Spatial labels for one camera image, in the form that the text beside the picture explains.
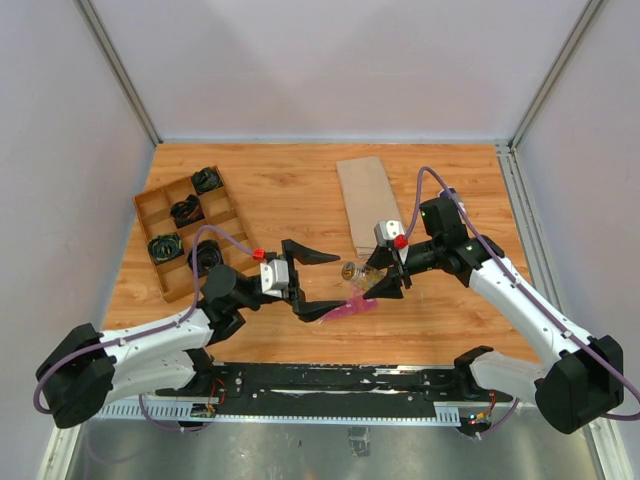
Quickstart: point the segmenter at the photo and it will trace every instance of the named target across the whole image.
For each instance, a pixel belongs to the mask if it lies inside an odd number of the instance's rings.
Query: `folded brown paper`
[[[373,229],[382,220],[400,220],[391,184],[378,157],[336,163],[358,258],[367,259],[376,248]]]

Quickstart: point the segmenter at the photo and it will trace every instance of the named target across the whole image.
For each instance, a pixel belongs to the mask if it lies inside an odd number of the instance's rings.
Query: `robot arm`
[[[40,366],[42,381],[50,369],[86,347],[91,352],[64,363],[44,382],[42,392],[59,428],[69,428],[95,415],[105,404],[145,392],[170,389],[202,393],[212,383],[211,360],[204,347],[226,340],[244,325],[241,308],[258,310],[284,301],[304,322],[312,322],[344,301],[307,302],[294,260],[319,264],[339,260],[292,240],[282,254],[265,254],[260,274],[246,277],[218,265],[202,286],[203,298],[189,309],[152,323],[96,332],[91,324],[74,328]]]
[[[412,275],[441,269],[493,304],[542,362],[506,357],[490,347],[475,348],[454,362],[461,387],[469,394],[497,390],[534,403],[563,433],[575,431],[622,403],[622,384],[536,308],[521,288],[622,373],[622,349],[615,340],[609,336],[596,339],[562,315],[522,278],[497,245],[483,237],[515,278],[512,283],[478,239],[469,238],[450,198],[426,201],[420,211],[427,234],[432,237],[426,242],[408,245],[398,221],[376,226],[378,246],[367,263],[388,270],[365,298],[403,298],[402,287],[411,287]]]

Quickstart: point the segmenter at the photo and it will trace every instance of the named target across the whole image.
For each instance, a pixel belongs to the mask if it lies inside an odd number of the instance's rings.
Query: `gray floor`
[[[179,434],[142,421],[104,420],[88,430],[67,480],[601,478],[584,434],[560,434],[534,409],[520,410],[481,442],[450,427],[371,427],[364,457],[354,455],[343,425],[219,423]],[[103,465],[91,459],[87,441],[102,460],[134,456]]]

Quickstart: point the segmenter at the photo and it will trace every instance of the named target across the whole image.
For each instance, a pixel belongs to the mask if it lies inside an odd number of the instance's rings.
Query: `white backdrop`
[[[568,314],[640,385],[640,3],[609,2],[520,148]],[[638,403],[625,393],[623,411]],[[640,424],[620,423],[640,478]]]
[[[94,3],[165,141],[492,141],[585,0]]]
[[[36,368],[102,322],[152,148],[73,2],[0,2],[0,40],[0,478],[33,480]]]

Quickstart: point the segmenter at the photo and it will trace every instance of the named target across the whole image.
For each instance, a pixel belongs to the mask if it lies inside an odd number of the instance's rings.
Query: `pink object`
[[[378,300],[371,298],[365,300],[362,298],[362,294],[353,296],[347,299],[347,304],[342,307],[334,308],[329,313],[320,317],[320,322],[325,320],[334,320],[340,317],[346,317],[347,315],[353,315],[354,313],[366,312],[367,310],[373,310],[378,307]]]

